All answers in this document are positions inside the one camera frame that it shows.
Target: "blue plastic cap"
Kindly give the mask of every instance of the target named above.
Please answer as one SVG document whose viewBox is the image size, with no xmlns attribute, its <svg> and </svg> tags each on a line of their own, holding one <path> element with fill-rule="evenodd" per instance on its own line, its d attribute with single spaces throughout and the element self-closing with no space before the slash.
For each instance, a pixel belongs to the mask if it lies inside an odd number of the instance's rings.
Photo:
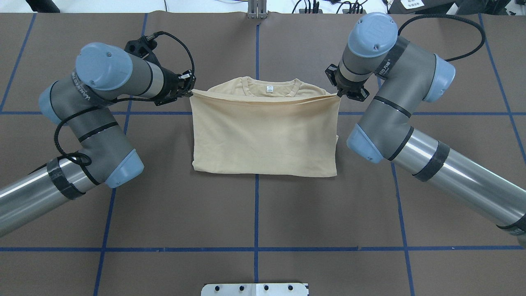
<svg viewBox="0 0 526 296">
<path fill-rule="evenodd" d="M 379 163 L 383 159 L 378 148 L 358 124 L 355 125 L 351 135 L 347 138 L 347 147 L 372 163 Z"/>
<path fill-rule="evenodd" d="M 90 43 L 80 50 L 75 63 L 80 80 L 100 91 L 111 91 L 125 84 L 133 70 L 132 59 L 117 46 Z"/>
<path fill-rule="evenodd" d="M 121 186 L 129 180 L 139 176 L 143 172 L 144 165 L 140 160 L 137 151 L 133 149 L 124 160 L 113 170 L 106 180 L 106 185 L 110 188 Z"/>
<path fill-rule="evenodd" d="M 51 106 L 51 88 L 53 85 L 55 85 L 55 83 L 50 85 L 40 94 L 40 97 L 38 97 L 38 107 L 40 107 L 40 112 L 42 112 L 44 116 L 49 118 L 54 124 L 58 125 L 62 120 L 58 118 L 55 110 L 53 110 L 53 107 Z"/>
<path fill-rule="evenodd" d="M 358 20 L 347 45 L 358 56 L 377 57 L 390 51 L 397 38 L 398 26 L 393 19 L 385 13 L 373 12 Z"/>
<path fill-rule="evenodd" d="M 430 103 L 438 100 L 444 94 L 451 82 L 453 82 L 456 73 L 453 65 L 441 59 L 437 54 L 434 54 L 434 56 L 437 64 L 434 68 L 433 82 L 427 96 L 424 98 L 424 101 Z"/>
</svg>

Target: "white sticker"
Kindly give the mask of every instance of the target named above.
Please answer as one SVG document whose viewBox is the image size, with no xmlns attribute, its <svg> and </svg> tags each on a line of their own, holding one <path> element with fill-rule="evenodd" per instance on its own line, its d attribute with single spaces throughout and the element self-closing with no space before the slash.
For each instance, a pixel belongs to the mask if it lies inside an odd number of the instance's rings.
<svg viewBox="0 0 526 296">
<path fill-rule="evenodd" d="M 406 9 L 413 9 L 424 6 L 422 0 L 400 0 L 400 2 Z"/>
</svg>

